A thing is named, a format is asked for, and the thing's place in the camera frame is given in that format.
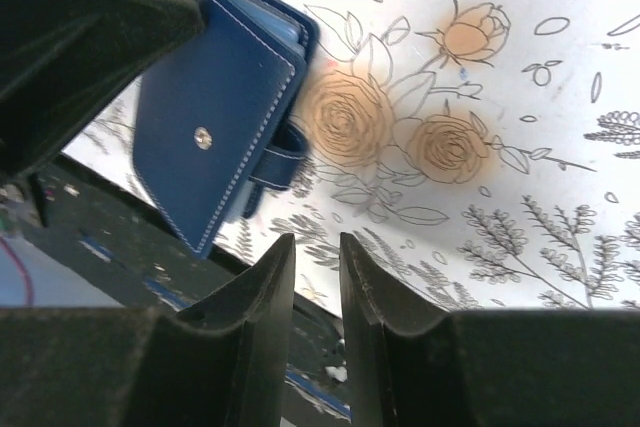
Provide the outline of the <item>blue leather card holder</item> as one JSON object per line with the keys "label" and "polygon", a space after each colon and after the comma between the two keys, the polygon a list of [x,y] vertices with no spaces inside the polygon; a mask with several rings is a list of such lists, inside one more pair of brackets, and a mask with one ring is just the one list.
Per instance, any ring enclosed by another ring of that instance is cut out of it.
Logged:
{"label": "blue leather card holder", "polygon": [[197,0],[202,33],[152,65],[139,90],[132,164],[198,257],[222,224],[289,188],[309,144],[291,122],[319,40],[281,0]]}

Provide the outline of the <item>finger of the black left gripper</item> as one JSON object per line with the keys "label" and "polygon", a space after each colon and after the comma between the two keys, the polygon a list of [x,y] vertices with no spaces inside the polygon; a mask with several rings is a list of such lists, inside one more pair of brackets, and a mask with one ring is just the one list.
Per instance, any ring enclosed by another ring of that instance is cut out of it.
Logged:
{"label": "finger of the black left gripper", "polygon": [[2,176],[50,161],[203,29],[196,0],[1,0]]}

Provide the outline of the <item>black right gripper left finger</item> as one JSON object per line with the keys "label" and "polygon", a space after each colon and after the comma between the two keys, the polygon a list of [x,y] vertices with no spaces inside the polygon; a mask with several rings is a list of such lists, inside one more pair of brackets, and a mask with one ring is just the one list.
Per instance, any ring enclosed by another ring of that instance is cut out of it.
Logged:
{"label": "black right gripper left finger", "polygon": [[287,366],[295,240],[178,312],[1,311],[5,426],[277,426]]}

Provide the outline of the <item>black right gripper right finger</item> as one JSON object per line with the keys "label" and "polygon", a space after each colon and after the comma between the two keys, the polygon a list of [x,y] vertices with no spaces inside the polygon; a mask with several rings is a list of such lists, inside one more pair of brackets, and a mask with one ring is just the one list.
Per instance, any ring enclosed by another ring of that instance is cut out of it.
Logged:
{"label": "black right gripper right finger", "polygon": [[619,310],[447,312],[340,238],[355,426],[635,426],[639,317]]}

